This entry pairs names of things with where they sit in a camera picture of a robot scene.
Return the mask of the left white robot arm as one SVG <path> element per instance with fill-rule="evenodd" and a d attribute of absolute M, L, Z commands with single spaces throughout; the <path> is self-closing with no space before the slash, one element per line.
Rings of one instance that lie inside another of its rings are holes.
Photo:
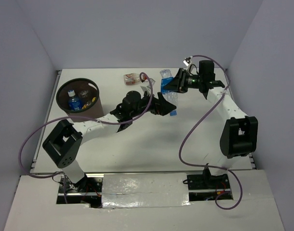
<path fill-rule="evenodd" d="M 90 184 L 87 175 L 76 161 L 82 144 L 127 129 L 133 123 L 133 118 L 143 112 L 165 116 L 175 109 L 176 106 L 166 101 L 160 92 L 154 97 L 148 92 L 141 95 L 137 91 L 130 91 L 122 102 L 109 114 L 101 117 L 99 122 L 84 120 L 71 123 L 67 119 L 59 121 L 42 147 L 69 179 L 70 187 L 82 192 Z"/>

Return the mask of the red cap plastic bottle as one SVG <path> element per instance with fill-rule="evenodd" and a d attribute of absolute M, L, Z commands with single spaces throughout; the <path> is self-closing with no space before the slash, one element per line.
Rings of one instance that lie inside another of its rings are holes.
<path fill-rule="evenodd" d="M 125 85 L 131 86 L 131 85 L 143 83 L 146 80 L 146 77 L 138 73 L 130 73 L 130 74 L 125 74 L 123 76 L 123 80 Z"/>

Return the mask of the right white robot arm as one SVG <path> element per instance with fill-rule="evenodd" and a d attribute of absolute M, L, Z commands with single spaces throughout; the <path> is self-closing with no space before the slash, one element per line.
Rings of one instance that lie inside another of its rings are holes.
<path fill-rule="evenodd" d="M 180 68 L 176 76 L 165 83 L 162 89 L 176 93 L 198 89 L 213 105 L 202 118 L 206 119 L 213 110 L 220 114 L 224 122 L 219 139 L 221 153 L 213 157 L 211 164 L 203 161 L 201 165 L 204 168 L 203 185 L 213 188 L 219 183 L 220 175 L 229 170 L 237 160 L 256 150 L 258 120 L 254 116 L 248 116 L 236 105 L 227 93 L 228 84 L 216 80 L 214 66 L 217 61 L 204 55 L 201 58 L 196 74 L 191 72 L 194 66 L 191 58 L 186 58 L 186 68 Z"/>

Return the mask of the blue label bottle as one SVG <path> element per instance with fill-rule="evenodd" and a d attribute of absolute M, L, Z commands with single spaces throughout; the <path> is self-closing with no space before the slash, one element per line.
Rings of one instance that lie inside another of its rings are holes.
<path fill-rule="evenodd" d="M 71 111 L 80 111 L 83 107 L 80 98 L 76 95 L 74 90 L 69 90 L 68 92 L 68 106 Z"/>
<path fill-rule="evenodd" d="M 79 98 L 83 102 L 88 102 L 92 100 L 93 94 L 89 90 L 82 90 L 79 92 Z"/>
<path fill-rule="evenodd" d="M 165 90 L 164 86 L 168 84 L 174 78 L 170 69 L 163 69 L 160 71 L 161 75 L 161 84 L 160 84 L 160 91 L 163 94 L 165 100 L 172 103 L 175 106 L 178 106 L 178 95 L 176 92 L 171 90 Z"/>

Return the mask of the yellow cap orange bottle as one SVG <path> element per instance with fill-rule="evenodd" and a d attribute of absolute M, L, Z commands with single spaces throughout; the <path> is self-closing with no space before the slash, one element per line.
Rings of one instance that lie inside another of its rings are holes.
<path fill-rule="evenodd" d="M 93 103 L 95 100 L 96 100 L 96 97 L 93 97 L 91 100 L 89 100 L 88 102 L 86 102 L 86 103 L 84 104 L 84 106 L 82 107 L 82 109 L 86 109 L 86 108 L 88 108 L 89 106 L 91 106 L 92 103 Z"/>

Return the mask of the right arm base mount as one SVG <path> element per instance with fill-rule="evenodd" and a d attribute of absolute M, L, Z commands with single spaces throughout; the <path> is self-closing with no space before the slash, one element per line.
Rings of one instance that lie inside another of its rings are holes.
<path fill-rule="evenodd" d="M 218 200 L 232 200 L 230 183 L 227 174 L 213 176 L 205 173 L 190 174 L 183 180 L 183 184 L 188 187 L 189 200 L 214 201 L 218 195 Z"/>

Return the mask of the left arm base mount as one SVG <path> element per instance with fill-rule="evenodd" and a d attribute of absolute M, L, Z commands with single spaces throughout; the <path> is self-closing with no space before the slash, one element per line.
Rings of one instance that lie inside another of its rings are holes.
<path fill-rule="evenodd" d="M 88 177 L 83 186 L 75 186 L 62 176 L 57 191 L 57 205 L 87 205 L 90 208 L 102 208 L 103 177 Z"/>

